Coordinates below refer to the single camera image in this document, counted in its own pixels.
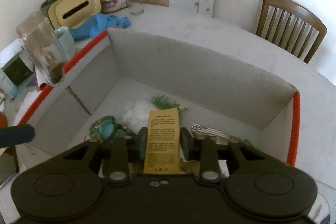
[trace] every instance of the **orange object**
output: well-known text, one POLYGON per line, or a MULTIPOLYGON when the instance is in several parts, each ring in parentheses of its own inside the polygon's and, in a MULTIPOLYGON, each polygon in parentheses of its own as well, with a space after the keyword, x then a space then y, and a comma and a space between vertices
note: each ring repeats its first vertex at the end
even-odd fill
POLYGON ((295 167, 297 147, 299 145, 299 130, 300 130, 300 111, 301 111, 301 99, 300 93, 297 92, 293 96, 293 121, 292 121, 292 133, 289 144, 287 163, 295 167))
POLYGON ((5 128, 8 126, 7 117, 5 114, 0 112, 0 128, 5 128))

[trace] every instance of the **wooden chair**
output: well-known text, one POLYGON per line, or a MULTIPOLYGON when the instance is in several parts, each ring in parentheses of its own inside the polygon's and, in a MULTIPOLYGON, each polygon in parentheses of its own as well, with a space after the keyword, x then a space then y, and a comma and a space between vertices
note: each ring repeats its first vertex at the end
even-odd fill
POLYGON ((269 7, 274 7, 274 11, 273 11, 273 15, 272 18, 270 20, 269 26, 268 26, 268 30, 265 36, 265 39, 268 40, 270 39, 270 35, 272 33, 273 30, 273 25, 274 22, 276 20, 277 17, 277 11, 282 10, 281 11, 281 15, 280 18, 278 20, 278 24, 277 27, 275 29, 273 38, 270 42, 275 43, 278 36, 280 36, 280 30, 282 29, 282 23, 283 23, 283 19, 285 16, 285 12, 287 12, 288 18, 286 21, 286 25, 282 31, 281 34, 281 38, 279 40, 278 46, 279 47, 283 47, 284 49, 288 52, 290 52, 291 54, 294 55, 295 51, 297 50, 297 47, 300 45, 300 51, 297 55, 298 58, 301 57, 302 53, 304 52, 304 50, 307 47, 307 44, 310 40, 310 36, 313 32, 313 30, 317 30, 318 35, 315 39, 315 41, 313 42, 312 46, 310 47, 306 57, 304 58, 304 62, 308 63, 310 61, 310 59, 312 58, 312 56, 314 55, 314 53, 316 52, 316 50, 318 49, 318 47, 320 46, 323 38, 325 37, 326 33, 327 33, 327 28, 325 27, 325 25, 322 23, 322 21, 320 21, 317 16, 315 16, 312 12, 308 11, 306 8, 302 7, 301 5, 291 1, 291 0, 264 0, 263 5, 262 5, 262 9, 261 9, 261 15, 260 15, 260 19, 259 19, 259 24, 258 24, 258 28, 257 28, 257 32, 256 35, 261 37, 263 34, 263 30, 265 27, 265 23, 266 23, 266 18, 268 15, 268 9, 269 7), (286 38, 286 35, 288 34, 288 28, 291 24, 291 19, 292 16, 294 16, 294 26, 292 28, 292 31, 289 35, 288 39, 286 38), (300 33, 298 34, 296 41, 293 45, 292 48, 290 48, 290 46, 293 43, 293 39, 295 37, 295 33, 296 33, 296 29, 299 23, 299 20, 303 21, 303 25, 302 28, 300 30, 300 33), (302 36, 305 32, 305 27, 306 25, 310 25, 310 30, 308 32, 308 35, 306 36, 304 42, 300 43, 302 36))

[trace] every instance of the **cotton ball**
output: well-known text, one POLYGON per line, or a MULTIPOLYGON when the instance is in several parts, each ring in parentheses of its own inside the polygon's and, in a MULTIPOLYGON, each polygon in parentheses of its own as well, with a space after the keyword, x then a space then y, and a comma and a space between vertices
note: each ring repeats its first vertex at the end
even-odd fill
POLYGON ((138 134, 141 128, 148 126, 150 111, 157 110, 157 107, 146 99, 137 99, 135 103, 126 103, 124 109, 126 113, 122 117, 123 124, 138 134))

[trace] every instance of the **white cardboard box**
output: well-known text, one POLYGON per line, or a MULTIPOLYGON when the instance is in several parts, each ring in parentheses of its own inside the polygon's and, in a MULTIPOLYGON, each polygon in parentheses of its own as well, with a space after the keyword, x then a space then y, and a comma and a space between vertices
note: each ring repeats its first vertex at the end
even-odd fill
POLYGON ((188 104, 181 126, 190 129, 192 122, 197 122, 247 138, 261 151, 295 164, 300 95, 290 83, 253 65, 186 42, 125 29, 110 28, 107 32, 111 46, 106 33, 89 43, 83 49, 86 54, 78 53, 81 56, 75 55, 69 62, 64 83, 42 94, 25 119, 40 128, 40 108, 53 111, 54 102, 67 85, 76 86, 76 95, 92 115, 78 132, 71 132, 72 142, 62 138, 69 132, 56 135, 46 127, 43 132, 37 131, 38 149, 56 155, 64 147, 82 142, 97 119, 113 115, 121 122, 127 101, 166 93, 188 104), (98 63, 104 73, 93 75, 91 69, 97 69, 98 63), (50 149, 56 138, 62 139, 56 142, 62 145, 50 149))

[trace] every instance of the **light blue mug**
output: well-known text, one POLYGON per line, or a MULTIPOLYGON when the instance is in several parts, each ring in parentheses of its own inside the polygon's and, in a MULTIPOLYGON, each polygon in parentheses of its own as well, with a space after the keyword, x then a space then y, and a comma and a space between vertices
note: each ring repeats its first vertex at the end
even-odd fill
POLYGON ((76 53, 75 41, 68 27, 59 27, 52 34, 61 51, 70 60, 76 53))

